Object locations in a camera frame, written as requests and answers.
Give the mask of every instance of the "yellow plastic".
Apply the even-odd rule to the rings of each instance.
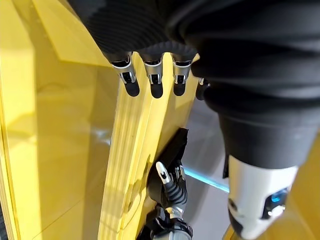
[[[0,1],[0,200],[10,239],[97,239],[118,85],[65,2]]]
[[[128,96],[119,88],[112,145],[104,185],[99,239],[135,239],[146,216],[146,178],[152,162],[179,127],[187,123],[195,97],[197,79],[190,76],[186,92],[173,94],[171,56],[163,57],[163,96],[151,96],[149,81],[138,55],[133,56],[140,94]],[[154,203],[147,201],[149,207]]]
[[[320,134],[306,163],[299,169],[285,212],[258,240],[320,239]],[[229,227],[224,240],[237,240]]]

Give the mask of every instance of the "gray floor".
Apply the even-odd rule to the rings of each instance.
[[[219,120],[203,101],[194,101],[189,121],[183,166],[202,181],[228,187],[222,179],[225,150]],[[184,219],[193,228],[193,240],[221,240],[228,225],[228,193],[187,177],[188,204]]]

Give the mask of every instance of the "blue led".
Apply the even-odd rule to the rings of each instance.
[[[272,197],[271,197],[271,201],[274,202],[274,203],[277,203],[277,202],[280,201],[280,197],[272,196]]]
[[[184,169],[184,173],[194,179],[197,179],[199,180],[200,182],[204,183],[204,184],[208,184],[212,187],[215,187],[216,189],[220,189],[226,193],[229,193],[229,187],[226,186],[226,185],[223,185],[223,184],[220,184],[216,181],[213,181],[212,179],[202,175],[202,174],[199,174],[195,171],[192,171],[190,169],[188,169],[187,167],[183,167]]]
[[[287,194],[287,192],[288,192],[288,191],[287,191],[286,188],[285,188],[285,189],[282,189],[282,190],[280,190],[280,191],[278,191],[278,192],[276,192],[275,194],[273,194],[273,195],[271,196],[271,201],[272,201],[273,203],[279,202],[279,201],[281,200],[281,198]]]

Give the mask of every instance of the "yellow panel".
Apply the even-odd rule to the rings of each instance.
[[[10,238],[97,238],[119,79],[59,1],[14,3],[0,1],[0,196],[15,217],[4,209]]]
[[[141,59],[133,57],[140,94],[121,85],[104,186],[99,239],[135,239],[146,198],[146,177],[158,151],[186,124],[198,81],[191,76],[181,97],[173,94],[171,56],[163,57],[163,96],[152,98]]]
[[[28,34],[14,5],[8,0],[0,1],[0,37],[0,200],[8,237],[17,239],[19,226],[13,192],[14,182],[11,178],[15,163],[11,162],[13,159],[9,147],[13,143],[9,142],[8,138],[10,139],[10,134],[15,134],[17,139],[26,136],[28,141],[34,127],[31,122],[27,122],[22,131],[16,131],[7,123],[12,123],[21,116],[29,116],[35,111],[34,55]],[[36,150],[31,145],[24,152],[25,159],[34,158]],[[21,161],[20,167],[23,168],[25,164],[26,161]]]

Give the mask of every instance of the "robotic hand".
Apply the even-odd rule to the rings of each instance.
[[[187,204],[187,188],[185,173],[182,165],[175,168],[174,175],[169,174],[161,162],[156,163],[156,170],[163,183],[166,197],[167,220],[162,231],[153,232],[154,240],[191,240],[192,228],[183,220],[183,213]]]
[[[283,213],[320,124],[320,2],[68,1],[133,97],[132,51],[155,98],[162,54],[173,54],[180,96],[198,52],[191,70],[201,79],[197,98],[219,115],[230,221],[243,239],[256,239]]]
[[[193,237],[192,228],[183,219],[188,193],[181,158],[187,134],[188,130],[180,128],[150,169],[146,186],[157,205],[146,216],[137,240],[191,240]]]

